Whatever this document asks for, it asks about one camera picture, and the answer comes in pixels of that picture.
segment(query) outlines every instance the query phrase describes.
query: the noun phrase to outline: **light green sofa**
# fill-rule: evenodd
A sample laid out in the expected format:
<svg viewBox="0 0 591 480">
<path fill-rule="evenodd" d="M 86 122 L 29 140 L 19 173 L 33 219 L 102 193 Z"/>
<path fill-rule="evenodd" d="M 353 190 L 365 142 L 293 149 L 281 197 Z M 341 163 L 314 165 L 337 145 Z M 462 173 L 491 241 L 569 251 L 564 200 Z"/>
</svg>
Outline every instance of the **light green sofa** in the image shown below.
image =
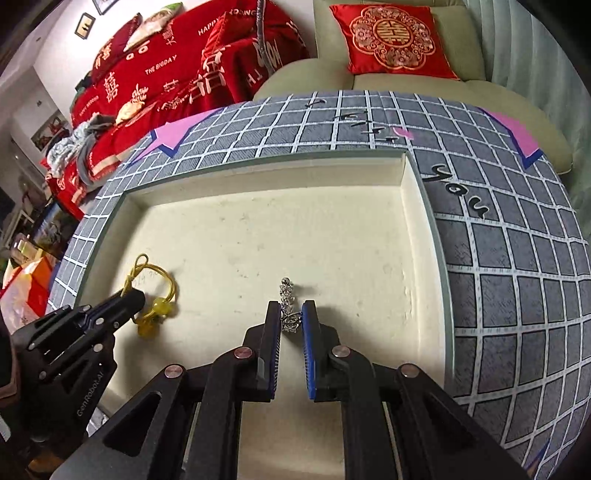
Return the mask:
<svg viewBox="0 0 591 480">
<path fill-rule="evenodd" d="M 351 74 L 347 69 L 349 53 L 346 40 L 329 6 L 360 3 L 431 7 L 446 57 L 462 81 L 420 75 Z M 314 19 L 318 58 L 299 60 L 279 69 L 262 85 L 255 100 L 273 95 L 327 90 L 391 90 L 471 103 L 519 120 L 536 138 L 556 172 L 563 174 L 570 171 L 572 150 L 546 114 L 521 95 L 486 81 L 480 42 L 462 0 L 314 0 Z"/>
</svg>

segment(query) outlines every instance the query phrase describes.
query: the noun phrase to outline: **picture frame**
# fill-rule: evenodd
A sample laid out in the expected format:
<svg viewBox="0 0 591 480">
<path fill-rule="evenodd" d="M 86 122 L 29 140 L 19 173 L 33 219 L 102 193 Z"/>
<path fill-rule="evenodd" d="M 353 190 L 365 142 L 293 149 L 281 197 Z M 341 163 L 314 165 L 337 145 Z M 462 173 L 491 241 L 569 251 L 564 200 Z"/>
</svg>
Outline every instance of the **picture frame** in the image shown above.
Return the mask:
<svg viewBox="0 0 591 480">
<path fill-rule="evenodd" d="M 37 147 L 37 150 L 43 152 L 51 139 L 60 133 L 64 128 L 68 128 L 66 118 L 57 110 L 31 137 L 31 142 Z"/>
<path fill-rule="evenodd" d="M 107 10 L 117 3 L 118 0 L 92 0 L 99 15 L 104 15 Z"/>
<path fill-rule="evenodd" d="M 83 13 L 74 33 L 82 40 L 86 40 L 90 34 L 92 26 L 95 24 L 95 20 L 96 18 L 94 18 L 92 15 Z"/>
</svg>

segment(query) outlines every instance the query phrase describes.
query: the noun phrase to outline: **red blanket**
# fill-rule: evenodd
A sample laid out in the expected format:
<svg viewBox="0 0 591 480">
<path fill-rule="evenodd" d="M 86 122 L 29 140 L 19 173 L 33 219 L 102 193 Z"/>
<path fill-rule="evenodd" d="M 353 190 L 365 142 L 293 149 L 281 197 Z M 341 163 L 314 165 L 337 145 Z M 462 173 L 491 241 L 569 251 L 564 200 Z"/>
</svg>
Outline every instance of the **red blanket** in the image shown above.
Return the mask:
<svg viewBox="0 0 591 480">
<path fill-rule="evenodd" d="M 293 22 L 271 2 L 264 31 L 267 55 L 276 69 L 309 56 Z M 256 0 L 210 0 L 187 11 L 132 50 L 76 102 L 74 127 L 95 112 L 116 116 L 131 100 L 145 102 L 134 118 L 98 140 L 87 159 L 90 178 L 100 180 L 113 172 L 120 163 L 117 155 L 150 130 L 251 100 L 267 78 L 256 41 Z M 75 162 L 66 168 L 61 187 L 71 191 L 74 203 L 84 197 Z"/>
</svg>

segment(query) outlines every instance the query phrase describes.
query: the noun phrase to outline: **yellow keychain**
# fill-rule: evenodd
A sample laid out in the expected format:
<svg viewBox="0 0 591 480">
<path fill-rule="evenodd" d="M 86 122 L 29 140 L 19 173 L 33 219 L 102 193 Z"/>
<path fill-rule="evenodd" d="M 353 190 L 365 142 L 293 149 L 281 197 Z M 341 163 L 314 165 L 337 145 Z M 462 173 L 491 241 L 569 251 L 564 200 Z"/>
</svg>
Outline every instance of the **yellow keychain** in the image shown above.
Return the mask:
<svg viewBox="0 0 591 480">
<path fill-rule="evenodd" d="M 140 263 L 140 259 L 142 257 L 145 258 L 145 261 Z M 144 338 L 151 337 L 156 333 L 156 325 L 158 325 L 159 318 L 165 318 L 170 315 L 170 313 L 173 311 L 171 302 L 177 294 L 177 284 L 169 275 L 169 273 L 163 268 L 160 268 L 158 265 L 153 265 L 148 262 L 149 259 L 148 255 L 146 254 L 141 254 L 135 259 L 135 264 L 131 269 L 131 272 L 129 272 L 129 275 L 127 275 L 127 278 L 125 279 L 125 285 L 121 291 L 121 296 L 124 296 L 127 292 L 129 292 L 132 287 L 132 282 L 137 278 L 144 268 L 154 270 L 156 273 L 159 273 L 168 280 L 168 295 L 166 295 L 166 297 L 157 297 L 154 299 L 150 311 L 147 314 L 134 319 L 134 323 L 136 323 L 138 326 L 139 336 Z"/>
</svg>

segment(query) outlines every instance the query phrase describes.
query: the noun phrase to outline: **silver earring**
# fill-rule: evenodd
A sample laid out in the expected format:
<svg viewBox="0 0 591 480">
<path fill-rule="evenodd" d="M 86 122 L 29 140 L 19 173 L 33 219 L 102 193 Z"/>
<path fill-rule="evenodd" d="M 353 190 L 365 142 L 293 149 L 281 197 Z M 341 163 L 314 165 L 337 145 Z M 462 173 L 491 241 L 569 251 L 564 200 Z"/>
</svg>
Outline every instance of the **silver earring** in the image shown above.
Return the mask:
<svg viewBox="0 0 591 480">
<path fill-rule="evenodd" d="M 301 324 L 301 312 L 294 312 L 296 298 L 293 295 L 294 284 L 289 278 L 283 278 L 279 286 L 281 297 L 281 330 L 296 333 Z"/>
</svg>

